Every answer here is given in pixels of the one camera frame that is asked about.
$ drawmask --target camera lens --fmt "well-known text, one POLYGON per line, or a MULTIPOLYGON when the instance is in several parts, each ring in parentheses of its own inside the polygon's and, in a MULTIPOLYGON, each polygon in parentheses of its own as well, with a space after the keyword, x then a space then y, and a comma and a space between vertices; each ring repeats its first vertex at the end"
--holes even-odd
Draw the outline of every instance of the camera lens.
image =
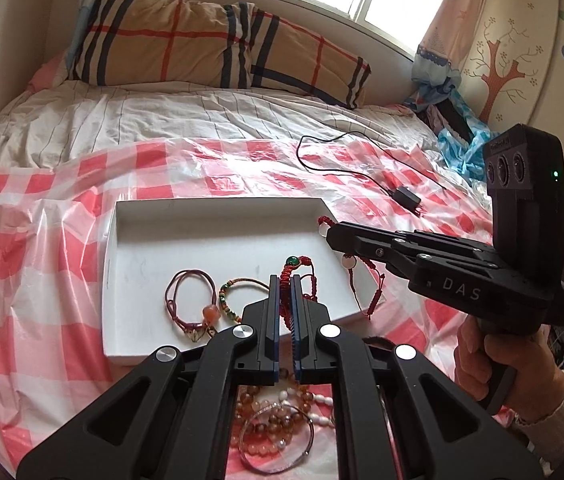
POLYGON ((493 184, 495 181, 495 169, 493 165, 489 162, 489 165, 486 167, 486 177, 489 179, 489 182, 493 184))
POLYGON ((520 153, 516 153, 513 157, 513 172, 516 174, 518 182, 524 180, 524 158, 522 158, 520 153))
POLYGON ((498 178, 502 186, 508 184, 508 164, 507 159, 503 155, 500 155, 498 159, 498 178))

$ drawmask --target white box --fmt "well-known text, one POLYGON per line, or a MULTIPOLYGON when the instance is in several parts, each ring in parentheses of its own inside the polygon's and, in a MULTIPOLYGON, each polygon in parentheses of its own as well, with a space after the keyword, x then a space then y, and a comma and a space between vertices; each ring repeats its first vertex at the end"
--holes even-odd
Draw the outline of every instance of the white box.
MULTIPOLYGON (((173 323, 164 305, 164 291, 182 269, 210 274, 219 290, 228 280, 255 278, 268 283, 279 275, 289 256, 308 256, 318 278, 318 300, 331 320, 344 323, 362 314, 349 285, 341 253, 329 248, 318 233, 317 219, 335 219, 321 199, 314 198, 178 198, 118 202, 111 220, 104 258, 102 338, 104 354, 114 363, 134 365, 163 345, 182 351, 193 343, 173 323)), ((306 274, 310 269, 300 267, 306 274)), ((357 298, 367 309, 377 284, 362 262, 353 272, 357 298)), ((302 281, 305 292, 310 280, 302 281)), ((227 295, 238 315, 249 303, 263 300, 260 287, 235 286, 227 295)), ((190 276, 177 294, 177 314, 201 322, 211 302, 209 286, 190 276)), ((222 315, 216 325, 233 324, 222 315)), ((288 330, 281 321, 281 335, 288 330)))

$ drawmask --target wrist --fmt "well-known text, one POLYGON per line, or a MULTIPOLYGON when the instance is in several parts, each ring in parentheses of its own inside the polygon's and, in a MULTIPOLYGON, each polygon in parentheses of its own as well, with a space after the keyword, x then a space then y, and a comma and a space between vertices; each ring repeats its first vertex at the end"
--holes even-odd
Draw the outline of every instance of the wrist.
POLYGON ((527 424, 534 424, 555 413, 564 402, 564 373, 555 367, 551 382, 529 400, 528 406, 518 411, 527 424))

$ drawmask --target window sill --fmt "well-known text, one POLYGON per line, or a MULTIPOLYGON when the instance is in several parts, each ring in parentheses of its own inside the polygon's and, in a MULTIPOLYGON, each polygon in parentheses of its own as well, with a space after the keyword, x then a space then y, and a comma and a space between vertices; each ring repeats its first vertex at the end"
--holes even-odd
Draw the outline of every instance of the window sill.
POLYGON ((331 20, 336 20, 348 27, 354 28, 358 32, 366 34, 370 38, 373 38, 376 41, 379 41, 386 47, 394 50, 398 54, 406 57, 413 61, 415 57, 415 52, 412 51, 409 47, 405 46, 397 39, 393 38, 390 34, 387 34, 383 30, 375 27, 371 23, 366 23, 362 25, 361 23, 354 22, 348 14, 341 12, 338 9, 332 9, 329 7, 324 6, 323 4, 317 2, 316 0, 280 0, 282 2, 286 2, 289 4, 297 5, 299 7, 303 7, 304 9, 311 10, 313 12, 317 12, 322 16, 326 16, 331 20))

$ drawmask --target bedsheet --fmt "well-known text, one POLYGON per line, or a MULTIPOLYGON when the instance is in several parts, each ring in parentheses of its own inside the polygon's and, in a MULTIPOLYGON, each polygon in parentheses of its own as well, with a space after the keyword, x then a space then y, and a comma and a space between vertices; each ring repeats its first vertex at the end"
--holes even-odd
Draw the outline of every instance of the bedsheet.
MULTIPOLYGON (((392 230, 425 229, 488 241, 491 217, 474 198, 435 174, 415 146, 391 153, 364 139, 308 144, 320 167, 351 163, 422 197, 408 213, 366 179, 305 171, 297 142, 271 139, 156 139, 100 150, 53 169, 0 167, 0 462, 23 455, 100 395, 120 370, 102 352, 100 289, 112 208, 118 200, 212 196, 320 197, 347 220, 392 230), (436 181, 443 183, 443 189, 436 181)), ((383 300, 361 334, 408 342, 449 375, 464 315, 389 275, 383 300)), ((336 478, 332 430, 283 478, 336 478)), ((234 451, 227 478, 251 478, 234 451)))
POLYGON ((97 150, 151 139, 299 140, 305 134, 330 139, 354 131, 385 148, 409 153, 419 148, 437 174, 490 210, 486 185, 469 184, 447 168, 437 137, 408 108, 351 111, 264 89, 218 90, 180 82, 99 88, 66 81, 35 94, 24 92, 0 113, 0 166, 54 168, 97 150))

